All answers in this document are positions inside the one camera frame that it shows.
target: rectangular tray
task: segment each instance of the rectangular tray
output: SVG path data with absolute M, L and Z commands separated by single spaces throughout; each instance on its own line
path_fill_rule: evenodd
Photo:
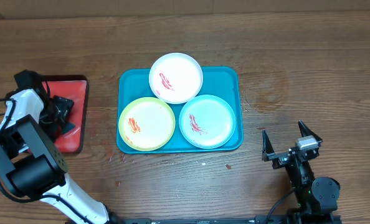
M 149 68 L 131 69 L 120 77 L 118 88 L 117 133 L 118 148 L 127 154 L 156 154 L 184 152 L 231 151 L 237 149 L 243 142 L 242 110 L 240 108 L 239 82 L 236 72 L 230 67 L 202 67 L 203 86 L 198 95 L 214 95 L 222 98 L 232 107 L 236 117 L 235 133 L 223 146 L 215 149 L 201 149 L 187 142 L 179 130 L 178 118 L 184 106 L 169 104 L 173 109 L 176 126 L 171 139 L 163 147 L 154 151 L 137 151 L 128 146 L 118 132 L 118 119 L 124 108 L 132 101 L 146 96 L 155 97 L 149 86 Z

